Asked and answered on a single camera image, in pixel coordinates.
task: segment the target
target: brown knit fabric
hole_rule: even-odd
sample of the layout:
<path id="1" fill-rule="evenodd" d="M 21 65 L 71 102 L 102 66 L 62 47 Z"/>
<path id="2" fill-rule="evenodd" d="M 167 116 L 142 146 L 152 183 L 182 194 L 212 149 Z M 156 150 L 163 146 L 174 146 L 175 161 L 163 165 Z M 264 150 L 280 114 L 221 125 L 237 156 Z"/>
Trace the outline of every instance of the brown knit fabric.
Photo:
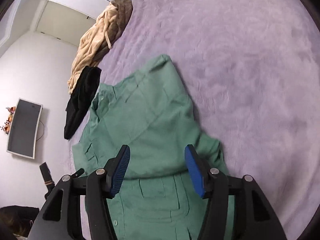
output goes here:
<path id="1" fill-rule="evenodd" d="M 69 94 L 72 94 L 84 67 L 98 66 L 109 52 L 112 44 L 122 35 L 131 14 L 131 0 L 113 0 L 98 16 L 96 23 L 82 36 L 68 80 Z"/>

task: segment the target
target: blue gripper pad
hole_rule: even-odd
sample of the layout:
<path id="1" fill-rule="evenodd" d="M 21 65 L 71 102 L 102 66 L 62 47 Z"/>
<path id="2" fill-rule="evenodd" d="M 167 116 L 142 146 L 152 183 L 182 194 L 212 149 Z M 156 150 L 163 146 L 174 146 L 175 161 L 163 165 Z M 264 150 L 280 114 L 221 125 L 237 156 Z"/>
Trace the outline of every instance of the blue gripper pad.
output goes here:
<path id="1" fill-rule="evenodd" d="M 204 183 L 203 183 L 203 176 L 201 175 L 200 170 L 198 169 L 198 166 L 196 165 L 196 162 L 191 154 L 191 150 L 187 146 L 184 149 L 184 159 L 186 161 L 186 165 L 189 171 L 189 175 L 192 180 L 193 187 L 196 191 L 196 193 L 203 198 L 204 196 Z"/>
<path id="2" fill-rule="evenodd" d="M 130 161 L 130 148 L 127 147 L 111 179 L 110 193 L 113 197 L 116 194 L 118 194 L 120 191 L 125 172 L 127 171 L 127 168 L 129 165 L 129 161 Z"/>

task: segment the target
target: person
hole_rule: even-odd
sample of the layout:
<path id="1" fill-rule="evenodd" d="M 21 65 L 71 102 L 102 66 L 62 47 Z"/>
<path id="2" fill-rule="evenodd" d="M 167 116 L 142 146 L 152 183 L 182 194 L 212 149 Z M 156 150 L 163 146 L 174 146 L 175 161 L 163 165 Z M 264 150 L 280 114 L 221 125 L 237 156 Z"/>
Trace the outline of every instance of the person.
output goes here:
<path id="1" fill-rule="evenodd" d="M 35 207 L 6 206 L 0 208 L 0 220 L 17 238 L 28 237 L 38 213 Z"/>

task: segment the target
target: tv screen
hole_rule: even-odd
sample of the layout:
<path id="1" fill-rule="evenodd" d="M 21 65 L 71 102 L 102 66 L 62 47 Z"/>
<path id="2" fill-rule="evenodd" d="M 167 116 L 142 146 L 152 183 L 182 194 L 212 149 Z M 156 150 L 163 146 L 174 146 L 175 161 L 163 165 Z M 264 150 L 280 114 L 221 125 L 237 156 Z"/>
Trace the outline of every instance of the tv screen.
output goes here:
<path id="1" fill-rule="evenodd" d="M 42 105 L 19 99 L 13 114 L 7 152 L 34 159 Z"/>

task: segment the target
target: purple bed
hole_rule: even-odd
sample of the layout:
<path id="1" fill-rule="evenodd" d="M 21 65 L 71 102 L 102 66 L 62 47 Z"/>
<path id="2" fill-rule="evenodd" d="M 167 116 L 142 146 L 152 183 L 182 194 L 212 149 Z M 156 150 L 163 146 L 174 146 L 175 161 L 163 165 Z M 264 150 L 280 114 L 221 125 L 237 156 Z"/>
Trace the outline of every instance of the purple bed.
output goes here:
<path id="1" fill-rule="evenodd" d="M 132 0 L 100 81 L 168 54 L 232 176 L 251 174 L 296 240 L 320 203 L 320 33 L 300 0 Z M 70 140 L 79 141 L 87 114 Z M 90 238 L 83 216 L 84 237 Z"/>

